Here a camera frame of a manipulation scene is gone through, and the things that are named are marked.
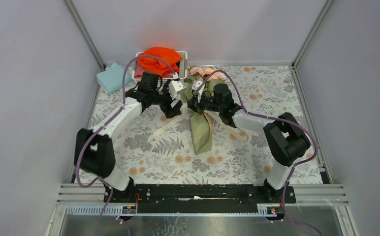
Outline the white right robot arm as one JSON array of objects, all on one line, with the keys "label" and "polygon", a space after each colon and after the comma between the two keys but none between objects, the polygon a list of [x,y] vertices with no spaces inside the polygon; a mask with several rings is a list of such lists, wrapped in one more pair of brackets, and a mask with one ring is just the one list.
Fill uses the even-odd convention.
[{"label": "white right robot arm", "polygon": [[217,112],[222,123],[229,127],[264,133],[275,159],[265,184],[275,190],[282,189],[294,162],[311,146],[294,116],[283,113],[273,119],[250,114],[234,102],[232,92],[226,84],[216,84],[213,92],[209,93],[201,81],[196,81],[192,84],[191,91],[193,96],[188,103],[191,110],[199,114],[204,111]]}]

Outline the pink fake flower stem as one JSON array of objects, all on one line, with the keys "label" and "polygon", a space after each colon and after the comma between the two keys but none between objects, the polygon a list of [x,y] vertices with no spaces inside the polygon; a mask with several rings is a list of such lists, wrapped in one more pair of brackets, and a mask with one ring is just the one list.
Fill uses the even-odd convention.
[{"label": "pink fake flower stem", "polygon": [[216,72],[216,73],[211,73],[208,80],[210,81],[210,80],[225,80],[225,79],[226,79],[226,76],[223,73]]},{"label": "pink fake flower stem", "polygon": [[212,68],[205,68],[204,69],[204,73],[206,76],[209,76],[210,74],[212,74],[215,70],[212,69]]},{"label": "pink fake flower stem", "polygon": [[190,76],[204,76],[205,71],[202,67],[192,67],[189,70]]}]

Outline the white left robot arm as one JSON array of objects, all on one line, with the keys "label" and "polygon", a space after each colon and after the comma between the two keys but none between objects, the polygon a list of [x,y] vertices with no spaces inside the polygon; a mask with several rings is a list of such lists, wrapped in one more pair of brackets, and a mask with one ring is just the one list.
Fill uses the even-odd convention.
[{"label": "white left robot arm", "polygon": [[82,128],[77,132],[74,165],[76,180],[79,171],[96,175],[96,178],[118,191],[128,188],[131,178],[116,168],[113,142],[127,125],[131,124],[147,108],[159,106],[167,118],[181,114],[182,101],[175,99],[185,86],[179,79],[162,81],[156,74],[145,72],[137,85],[123,92],[121,105],[100,124],[91,129]]}]

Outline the cream ribbon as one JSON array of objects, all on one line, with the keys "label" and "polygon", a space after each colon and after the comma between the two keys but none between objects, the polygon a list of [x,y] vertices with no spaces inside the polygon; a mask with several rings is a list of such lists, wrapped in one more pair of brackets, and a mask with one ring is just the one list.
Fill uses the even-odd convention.
[{"label": "cream ribbon", "polygon": [[[167,129],[172,128],[176,123],[184,120],[187,118],[187,113],[188,113],[188,108],[187,108],[187,103],[185,103],[181,107],[181,114],[173,118],[169,123],[167,123],[165,126],[162,128],[158,129],[155,131],[153,134],[151,134],[148,137],[148,142],[154,140],[158,136],[160,136],[163,132],[165,132]],[[230,134],[232,134],[237,140],[240,140],[241,142],[247,143],[251,140],[252,136],[246,133],[243,129],[241,128],[232,128],[230,126],[225,125],[222,120],[220,119],[219,115],[216,115],[215,113],[211,111],[205,111],[205,113],[211,117],[213,120],[215,120],[220,126],[224,127],[226,130],[229,131]]]}]

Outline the green and orange wrapping paper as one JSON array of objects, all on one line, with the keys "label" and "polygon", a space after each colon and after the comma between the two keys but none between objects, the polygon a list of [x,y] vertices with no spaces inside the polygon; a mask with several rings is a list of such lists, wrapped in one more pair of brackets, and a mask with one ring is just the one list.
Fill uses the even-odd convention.
[{"label": "green and orange wrapping paper", "polygon": [[192,93],[193,80],[184,79],[186,91],[183,99],[187,109],[190,110],[190,133],[194,154],[199,155],[212,149],[213,123],[211,115],[215,110],[211,110],[213,105],[209,102],[209,92],[203,91],[202,98],[198,100]]}]

